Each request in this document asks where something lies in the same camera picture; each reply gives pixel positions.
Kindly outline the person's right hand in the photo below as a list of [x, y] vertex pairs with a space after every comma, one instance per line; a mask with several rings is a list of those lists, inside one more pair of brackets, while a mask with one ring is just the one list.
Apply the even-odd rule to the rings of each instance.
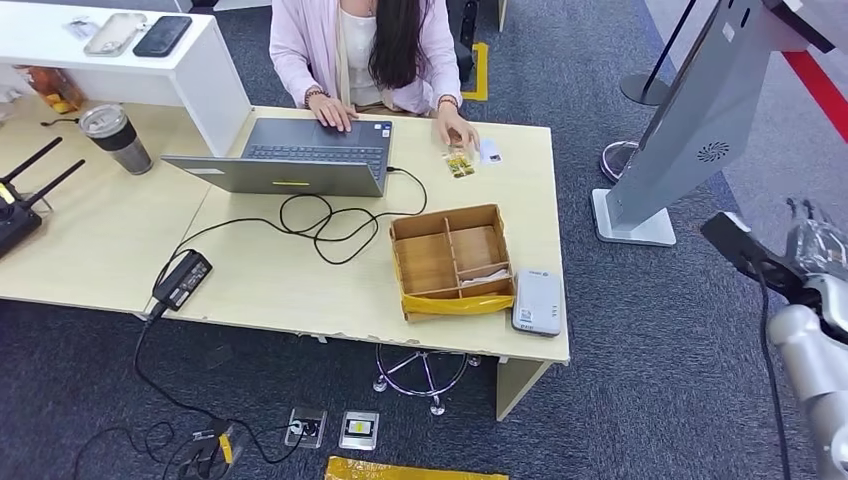
[[352, 107], [318, 90], [309, 92], [306, 106], [323, 126], [333, 127], [343, 133], [351, 132], [352, 122], [358, 118], [358, 113]]

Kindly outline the person's left hand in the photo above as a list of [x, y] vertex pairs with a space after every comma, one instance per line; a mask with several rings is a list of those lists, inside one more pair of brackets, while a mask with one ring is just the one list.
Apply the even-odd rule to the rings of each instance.
[[458, 107], [450, 99], [439, 103], [436, 129], [448, 146], [480, 149], [478, 131], [460, 115]]

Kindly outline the left robot hand grey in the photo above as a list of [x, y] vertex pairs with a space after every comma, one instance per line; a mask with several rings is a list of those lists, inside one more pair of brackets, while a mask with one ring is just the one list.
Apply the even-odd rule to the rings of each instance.
[[192, 434], [189, 448], [178, 463], [178, 479], [223, 479], [237, 457], [233, 423], [213, 420]]

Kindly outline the right robot hand grey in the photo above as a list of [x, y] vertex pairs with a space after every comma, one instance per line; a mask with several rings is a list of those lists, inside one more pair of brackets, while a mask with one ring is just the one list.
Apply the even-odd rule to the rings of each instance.
[[809, 199], [787, 197], [791, 226], [785, 257], [807, 274], [829, 274], [847, 281], [847, 234]]

